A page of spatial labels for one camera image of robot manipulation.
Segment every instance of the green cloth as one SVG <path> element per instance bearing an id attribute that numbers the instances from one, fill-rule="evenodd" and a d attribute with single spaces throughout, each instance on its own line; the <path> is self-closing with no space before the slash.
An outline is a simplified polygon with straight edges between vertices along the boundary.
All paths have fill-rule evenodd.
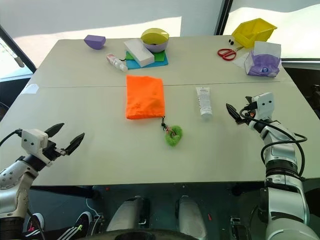
<path id="1" fill-rule="evenodd" d="M 154 61 L 155 62 L 163 62 L 165 60 L 165 50 L 161 51 L 161 52 L 153 52 L 152 53 L 154 55 Z M 125 53 L 125 60 L 135 60 L 131 54 L 127 51 Z"/>

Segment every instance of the yellow container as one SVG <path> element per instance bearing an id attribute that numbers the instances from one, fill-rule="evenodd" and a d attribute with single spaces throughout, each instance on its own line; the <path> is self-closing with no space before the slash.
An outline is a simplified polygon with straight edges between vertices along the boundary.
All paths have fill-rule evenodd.
<path id="1" fill-rule="evenodd" d="M 245 48 L 251 48 L 255 45 L 255 41 L 266 42 L 275 29 L 277 29 L 276 26 L 257 18 L 240 23 L 233 31 L 232 36 Z"/>

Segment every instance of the orange bag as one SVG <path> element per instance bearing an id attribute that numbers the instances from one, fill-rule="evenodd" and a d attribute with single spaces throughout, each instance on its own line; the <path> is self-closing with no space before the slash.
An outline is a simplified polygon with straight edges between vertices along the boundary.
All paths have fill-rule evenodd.
<path id="1" fill-rule="evenodd" d="M 161 78 L 126 76 L 127 119 L 159 118 L 165 115 L 164 86 Z"/>

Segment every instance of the purple block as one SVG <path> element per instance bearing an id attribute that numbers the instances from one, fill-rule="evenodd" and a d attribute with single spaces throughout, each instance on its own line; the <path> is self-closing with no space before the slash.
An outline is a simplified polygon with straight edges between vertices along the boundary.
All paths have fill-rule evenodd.
<path id="1" fill-rule="evenodd" d="M 90 48 L 99 50 L 104 46 L 106 38 L 104 36 L 88 35 L 84 41 Z"/>

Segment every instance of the sneaker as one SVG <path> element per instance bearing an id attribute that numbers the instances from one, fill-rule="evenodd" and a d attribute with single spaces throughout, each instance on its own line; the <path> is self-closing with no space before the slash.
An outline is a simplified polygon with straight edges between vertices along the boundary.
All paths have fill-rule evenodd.
<path id="1" fill-rule="evenodd" d="M 42 231 L 44 230 L 45 228 L 45 220 L 44 220 L 44 216 L 42 216 L 41 213 L 34 213 L 32 214 L 33 218 L 29 217 L 29 220 L 28 220 L 28 223 L 26 225 L 26 232 L 27 233 L 32 233 L 36 230 L 39 230 L 38 227 L 37 227 L 37 224 L 34 222 L 37 221 L 40 228 L 42 229 Z"/>
<path id="2" fill-rule="evenodd" d="M 81 215 L 78 217 L 78 219 L 75 222 L 75 227 L 81 229 L 81 237 L 85 237 L 89 230 L 89 225 L 93 221 L 93 217 L 90 212 L 84 211 L 81 213 Z"/>

